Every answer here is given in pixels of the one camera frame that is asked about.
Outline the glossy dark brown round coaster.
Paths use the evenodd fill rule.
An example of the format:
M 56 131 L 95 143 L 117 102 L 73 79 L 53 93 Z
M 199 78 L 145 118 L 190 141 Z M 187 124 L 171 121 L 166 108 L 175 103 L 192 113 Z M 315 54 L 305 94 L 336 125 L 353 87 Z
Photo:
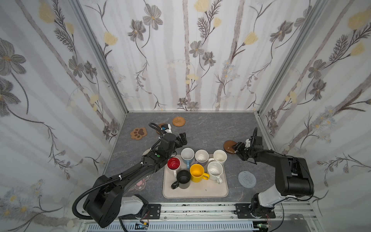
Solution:
M 234 149 L 234 147 L 237 145 L 237 142 L 233 141 L 233 140 L 228 140 L 224 143 L 223 145 L 223 149 L 226 153 L 228 154 L 235 154 L 236 153 L 236 150 Z

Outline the woven rattan round coaster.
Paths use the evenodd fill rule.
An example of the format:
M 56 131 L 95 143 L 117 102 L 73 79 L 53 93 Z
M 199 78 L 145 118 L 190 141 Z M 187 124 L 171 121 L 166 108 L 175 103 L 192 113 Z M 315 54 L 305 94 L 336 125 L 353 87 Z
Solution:
M 183 117 L 175 117 L 173 120 L 172 120 L 172 124 L 176 127 L 182 127 L 184 126 L 186 123 L 186 120 L 183 118 Z

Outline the grey blue woven coaster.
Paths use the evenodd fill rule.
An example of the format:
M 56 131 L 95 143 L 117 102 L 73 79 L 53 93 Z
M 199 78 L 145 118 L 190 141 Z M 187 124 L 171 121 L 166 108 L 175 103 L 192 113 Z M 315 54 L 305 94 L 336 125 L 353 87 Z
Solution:
M 238 174 L 239 183 L 247 189 L 252 189 L 257 184 L 256 177 L 248 171 L 242 171 Z

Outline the cork paw print coaster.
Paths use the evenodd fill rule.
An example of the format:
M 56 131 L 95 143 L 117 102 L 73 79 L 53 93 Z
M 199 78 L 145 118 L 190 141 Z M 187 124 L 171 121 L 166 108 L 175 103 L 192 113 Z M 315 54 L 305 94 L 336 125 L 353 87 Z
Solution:
M 141 140 L 143 139 L 144 137 L 147 136 L 147 130 L 145 127 L 142 127 L 142 128 L 135 128 L 131 133 L 130 133 L 130 137 L 131 139 L 133 140 Z

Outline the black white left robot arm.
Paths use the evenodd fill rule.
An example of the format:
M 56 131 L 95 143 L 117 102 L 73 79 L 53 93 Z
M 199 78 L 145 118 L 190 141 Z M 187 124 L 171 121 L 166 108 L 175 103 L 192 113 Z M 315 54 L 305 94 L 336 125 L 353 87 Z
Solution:
M 102 228 L 116 218 L 144 217 L 148 201 L 139 194 L 132 197 L 123 197 L 123 194 L 144 177 L 161 170 L 175 150 L 186 144 L 186 133 L 164 134 L 139 163 L 112 177 L 100 176 L 92 188 L 74 201 L 73 214 L 79 219 L 94 220 Z

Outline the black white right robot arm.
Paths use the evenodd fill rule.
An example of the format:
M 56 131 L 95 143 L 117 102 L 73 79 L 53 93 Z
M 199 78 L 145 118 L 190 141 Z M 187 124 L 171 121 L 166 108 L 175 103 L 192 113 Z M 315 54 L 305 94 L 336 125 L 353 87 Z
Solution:
M 251 199 L 250 214 L 256 218 L 267 215 L 276 204 L 287 199 L 303 201 L 315 192 L 314 183 L 304 158 L 286 156 L 271 149 L 264 149 L 262 137 L 253 135 L 246 143 L 232 146 L 235 154 L 243 161 L 267 164 L 275 169 L 274 185 L 264 192 L 256 193 Z

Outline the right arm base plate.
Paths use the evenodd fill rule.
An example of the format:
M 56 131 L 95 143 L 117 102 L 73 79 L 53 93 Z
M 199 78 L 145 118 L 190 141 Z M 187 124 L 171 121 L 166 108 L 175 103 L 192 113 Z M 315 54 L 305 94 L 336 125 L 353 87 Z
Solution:
M 275 212 L 270 211 L 268 214 L 263 216 L 253 216 L 250 212 L 250 203 L 237 203 L 235 204 L 235 214 L 238 219 L 269 219 L 276 218 Z

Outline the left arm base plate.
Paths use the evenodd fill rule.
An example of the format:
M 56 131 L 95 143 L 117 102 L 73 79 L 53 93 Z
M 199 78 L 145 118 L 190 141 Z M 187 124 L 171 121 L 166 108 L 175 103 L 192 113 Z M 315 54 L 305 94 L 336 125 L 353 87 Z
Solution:
M 121 216 L 122 219 L 159 219 L 161 212 L 161 204 L 143 205 L 137 214 L 127 214 Z

